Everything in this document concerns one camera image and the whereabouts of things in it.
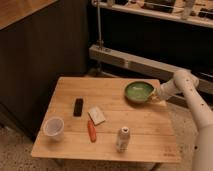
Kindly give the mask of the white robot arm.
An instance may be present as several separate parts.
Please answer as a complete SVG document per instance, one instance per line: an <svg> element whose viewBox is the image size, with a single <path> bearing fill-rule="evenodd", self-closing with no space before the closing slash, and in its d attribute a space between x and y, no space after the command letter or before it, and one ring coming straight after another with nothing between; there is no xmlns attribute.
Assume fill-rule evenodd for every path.
<svg viewBox="0 0 213 171"><path fill-rule="evenodd" d="M196 76L187 70L177 70L169 81L154 90L151 101L183 94L198 130L191 171L213 171L213 110L196 90L198 85Z"/></svg>

